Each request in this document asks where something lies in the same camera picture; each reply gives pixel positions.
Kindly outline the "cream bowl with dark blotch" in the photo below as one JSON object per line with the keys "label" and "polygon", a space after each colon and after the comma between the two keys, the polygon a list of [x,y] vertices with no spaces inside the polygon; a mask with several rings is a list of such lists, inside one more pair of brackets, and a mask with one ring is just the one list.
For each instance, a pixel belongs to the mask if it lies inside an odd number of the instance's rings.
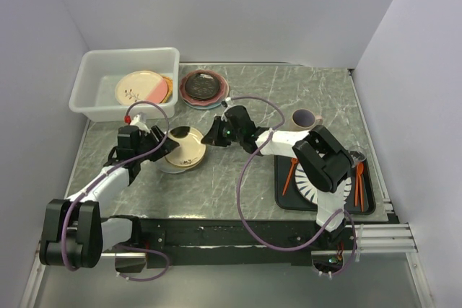
{"label": "cream bowl with dark blotch", "polygon": [[170,164],[189,168],[197,165],[205,156],[206,145],[201,142],[202,133],[190,126],[178,126],[169,131],[168,137],[179,144],[165,158]]}

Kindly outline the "cream and pink round plate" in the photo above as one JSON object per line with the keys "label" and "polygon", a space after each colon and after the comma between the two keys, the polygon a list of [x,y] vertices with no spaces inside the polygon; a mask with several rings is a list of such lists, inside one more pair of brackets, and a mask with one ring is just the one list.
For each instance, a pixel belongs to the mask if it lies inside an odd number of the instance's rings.
{"label": "cream and pink round plate", "polygon": [[115,87],[115,98],[121,105],[138,101],[161,103],[169,92],[167,81],[153,71],[135,71],[125,75]]}

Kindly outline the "orange woven-pattern square plate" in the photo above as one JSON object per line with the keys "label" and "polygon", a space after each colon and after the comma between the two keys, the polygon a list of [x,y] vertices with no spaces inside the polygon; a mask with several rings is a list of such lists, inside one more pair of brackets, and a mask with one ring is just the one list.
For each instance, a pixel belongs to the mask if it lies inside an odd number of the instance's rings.
{"label": "orange woven-pattern square plate", "polygon": [[165,80],[165,82],[167,84],[167,94],[165,95],[165,97],[162,100],[162,103],[166,103],[169,100],[172,93],[173,93],[173,80],[170,77],[165,76],[165,75],[162,75],[162,78]]}

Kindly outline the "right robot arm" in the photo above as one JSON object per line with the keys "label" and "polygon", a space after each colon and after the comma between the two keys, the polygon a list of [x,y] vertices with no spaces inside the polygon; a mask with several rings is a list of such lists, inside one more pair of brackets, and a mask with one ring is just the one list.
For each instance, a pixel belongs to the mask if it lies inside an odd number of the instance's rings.
{"label": "right robot arm", "polygon": [[318,191],[316,241],[332,249],[341,241],[345,225],[344,188],[354,161],[324,126],[307,131],[280,131],[257,126],[242,105],[216,116],[202,138],[205,145],[227,147],[238,143],[247,153],[295,158]]}

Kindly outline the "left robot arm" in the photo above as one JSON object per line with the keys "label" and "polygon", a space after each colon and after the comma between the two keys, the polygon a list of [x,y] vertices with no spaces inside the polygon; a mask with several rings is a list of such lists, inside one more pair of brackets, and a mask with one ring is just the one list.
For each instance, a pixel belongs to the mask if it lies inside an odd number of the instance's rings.
{"label": "left robot arm", "polygon": [[120,127],[117,144],[99,175],[78,193],[53,199],[46,206],[40,262],[75,271],[95,267],[102,253],[116,245],[129,252],[138,250],[144,241],[139,218],[116,215],[103,220],[101,211],[133,183],[143,162],[156,162],[179,146],[158,126],[147,131]]}

